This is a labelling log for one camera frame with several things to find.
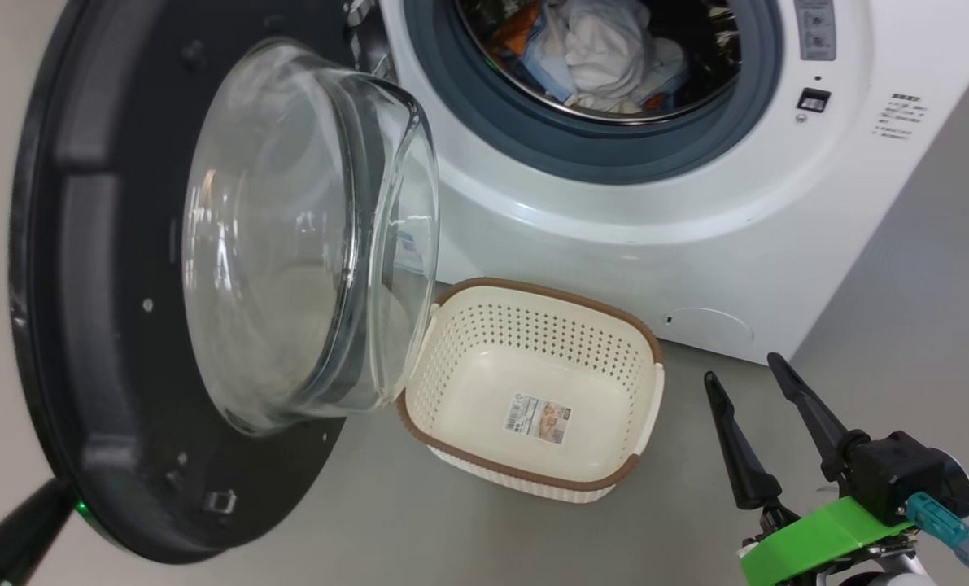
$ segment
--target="laundry basket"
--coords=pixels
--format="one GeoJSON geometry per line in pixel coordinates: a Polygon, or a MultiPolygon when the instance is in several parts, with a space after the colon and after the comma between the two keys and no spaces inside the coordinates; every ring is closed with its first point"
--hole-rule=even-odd
{"type": "Polygon", "coordinates": [[[562,291],[496,278],[433,305],[398,407],[437,457],[482,479],[591,503],[629,474],[661,404],[643,322],[562,291]]]}

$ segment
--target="washing machine door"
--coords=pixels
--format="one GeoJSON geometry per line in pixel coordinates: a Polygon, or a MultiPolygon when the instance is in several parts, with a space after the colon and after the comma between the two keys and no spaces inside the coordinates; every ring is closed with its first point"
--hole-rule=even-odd
{"type": "Polygon", "coordinates": [[[347,69],[349,11],[72,1],[46,50],[11,210],[20,376],[80,512],[150,560],[275,527],[417,354],[431,138],[347,69]]]}

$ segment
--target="laundry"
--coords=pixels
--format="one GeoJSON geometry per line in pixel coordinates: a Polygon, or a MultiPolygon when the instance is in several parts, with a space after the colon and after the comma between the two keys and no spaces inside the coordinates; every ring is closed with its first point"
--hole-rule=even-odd
{"type": "Polygon", "coordinates": [[[669,38],[651,37],[650,19],[638,0],[539,0],[500,27],[492,54],[565,105],[618,114],[667,110],[689,78],[686,53],[669,38]]]}

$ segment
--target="orange cloth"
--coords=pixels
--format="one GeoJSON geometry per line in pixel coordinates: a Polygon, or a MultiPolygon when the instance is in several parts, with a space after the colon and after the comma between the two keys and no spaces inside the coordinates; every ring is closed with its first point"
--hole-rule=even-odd
{"type": "Polygon", "coordinates": [[[499,30],[495,31],[495,36],[491,38],[491,52],[498,53],[506,48],[516,56],[524,55],[524,48],[528,45],[531,27],[539,19],[539,14],[541,14],[541,4],[532,2],[517,11],[517,14],[510,16],[509,20],[503,22],[502,26],[499,26],[499,30]]]}
{"type": "Polygon", "coordinates": [[[661,103],[669,97],[667,94],[655,94],[648,98],[644,103],[644,110],[658,110],[661,107],[661,103]]]}

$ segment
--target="blue connector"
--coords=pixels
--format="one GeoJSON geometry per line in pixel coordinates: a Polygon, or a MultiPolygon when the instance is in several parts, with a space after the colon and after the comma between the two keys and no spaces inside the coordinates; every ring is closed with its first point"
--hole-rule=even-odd
{"type": "Polygon", "coordinates": [[[924,492],[916,492],[908,498],[906,511],[908,520],[915,527],[946,543],[969,570],[968,523],[924,492]]]}

